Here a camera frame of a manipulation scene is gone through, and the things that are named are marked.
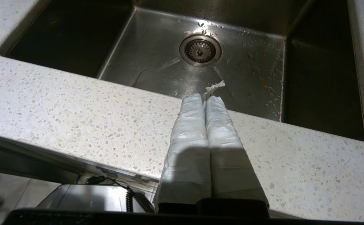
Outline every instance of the white speckled countertop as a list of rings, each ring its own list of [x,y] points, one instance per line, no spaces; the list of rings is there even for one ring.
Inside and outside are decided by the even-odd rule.
[[[0,0],[0,46],[35,2]],[[364,1],[351,5],[364,68]],[[159,178],[180,103],[0,56],[0,136],[78,159]],[[271,209],[364,221],[364,142],[230,115]]]

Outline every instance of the stainless steel sink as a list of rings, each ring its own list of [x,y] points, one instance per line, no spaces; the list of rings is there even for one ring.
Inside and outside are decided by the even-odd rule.
[[[51,0],[4,55],[364,141],[345,0]]]

